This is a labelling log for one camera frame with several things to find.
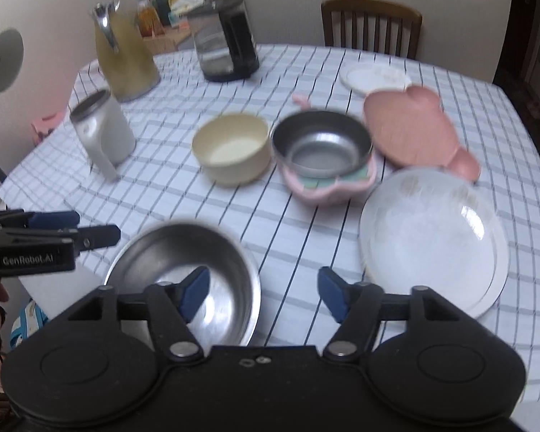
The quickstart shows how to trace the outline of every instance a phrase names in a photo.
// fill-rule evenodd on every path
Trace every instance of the oval white plate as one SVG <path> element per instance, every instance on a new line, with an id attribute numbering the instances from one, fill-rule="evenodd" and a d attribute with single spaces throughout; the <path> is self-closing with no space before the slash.
<path id="1" fill-rule="evenodd" d="M 387 65 L 351 63 L 340 69 L 340 81 L 348 89 L 362 95 L 386 89 L 404 90 L 412 80 L 404 73 Z"/>
<path id="2" fill-rule="evenodd" d="M 359 240 L 366 276 L 384 291 L 427 285 L 474 318 L 508 276 L 508 243 L 493 206 L 434 168 L 404 169 L 381 183 L 364 205 Z"/>

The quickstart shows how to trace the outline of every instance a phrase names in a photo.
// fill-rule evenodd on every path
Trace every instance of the pitcher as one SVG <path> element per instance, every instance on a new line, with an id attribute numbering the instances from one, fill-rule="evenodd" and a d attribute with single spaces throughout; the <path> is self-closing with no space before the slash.
<path id="1" fill-rule="evenodd" d="M 150 91 L 160 73 L 138 30 L 116 12 L 119 5 L 97 4 L 91 15 L 98 64 L 114 97 L 124 102 Z"/>

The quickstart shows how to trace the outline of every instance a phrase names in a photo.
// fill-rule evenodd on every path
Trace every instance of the chair backrest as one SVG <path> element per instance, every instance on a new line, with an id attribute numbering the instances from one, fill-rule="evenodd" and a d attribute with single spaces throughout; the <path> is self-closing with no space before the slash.
<path id="1" fill-rule="evenodd" d="M 346 47 L 346 22 L 347 18 L 352 21 L 351 43 L 352 48 L 358 48 L 358 22 L 361 19 L 362 50 L 369 50 L 369 41 L 373 39 L 372 51 L 380 52 L 381 20 L 386 22 L 384 33 L 384 53 L 390 53 L 392 33 L 396 32 L 395 54 L 400 56 L 402 52 L 404 26 L 409 31 L 407 58 L 415 59 L 418 50 L 418 39 L 422 27 L 422 15 L 416 9 L 398 3 L 381 0 L 327 0 L 322 3 L 322 23 L 324 25 L 324 42 L 326 46 L 334 46 L 334 29 L 332 26 L 332 14 L 340 13 L 340 42 Z M 369 21 L 374 20 L 374 34 L 370 37 Z"/>

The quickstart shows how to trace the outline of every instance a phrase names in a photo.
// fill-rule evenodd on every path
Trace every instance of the gray metal bowl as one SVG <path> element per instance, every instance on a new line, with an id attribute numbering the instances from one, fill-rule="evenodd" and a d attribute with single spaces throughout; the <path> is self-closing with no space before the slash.
<path id="1" fill-rule="evenodd" d="M 199 220 L 171 220 L 134 237 L 116 256 L 106 284 L 139 293 L 161 281 L 177 283 L 197 266 L 210 269 L 210 293 L 188 325 L 205 351 L 246 346 L 260 313 L 260 277 L 237 239 Z"/>
<path id="2" fill-rule="evenodd" d="M 354 118 L 310 109 L 290 115 L 272 132 L 279 161 L 304 177 L 329 179 L 353 172 L 372 154 L 372 138 Z"/>

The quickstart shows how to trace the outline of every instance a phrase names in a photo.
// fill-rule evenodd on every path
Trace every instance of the white tablecloth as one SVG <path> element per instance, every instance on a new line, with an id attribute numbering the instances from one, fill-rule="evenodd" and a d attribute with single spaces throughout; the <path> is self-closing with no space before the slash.
<path id="1" fill-rule="evenodd" d="M 260 267 L 262 308 L 254 343 L 322 348 L 337 328 L 320 303 L 317 270 L 332 265 L 349 282 L 363 277 L 357 245 L 365 198 L 311 208 L 292 198 L 274 164 L 256 182 L 235 189 L 213 185 L 190 152 L 193 132 L 223 112 L 249 112 L 274 123 L 298 110 L 291 94 L 313 106 L 361 116 L 363 99 L 337 80 L 345 62 L 368 60 L 404 69 L 436 90 L 465 144 L 482 164 L 479 192 L 494 202 L 510 248 L 510 272 L 496 304 L 480 321 L 516 349 L 528 369 L 524 400 L 540 399 L 540 158 L 510 101 L 496 86 L 441 68 L 358 50 L 260 46 L 260 69 L 249 80 L 204 80 L 193 51 L 156 58 L 161 83 L 122 104 L 138 138 L 105 183 L 69 123 L 47 138 L 10 174 L 0 197 L 27 210 L 74 208 L 82 225 L 115 223 L 114 248 L 80 256 L 101 279 L 119 249 L 141 229 L 172 216 L 193 215 L 239 235 Z M 80 70 L 68 106 L 106 86 L 96 62 Z M 377 157 L 378 180 L 391 167 Z M 386 339 L 401 323 L 381 329 Z"/>

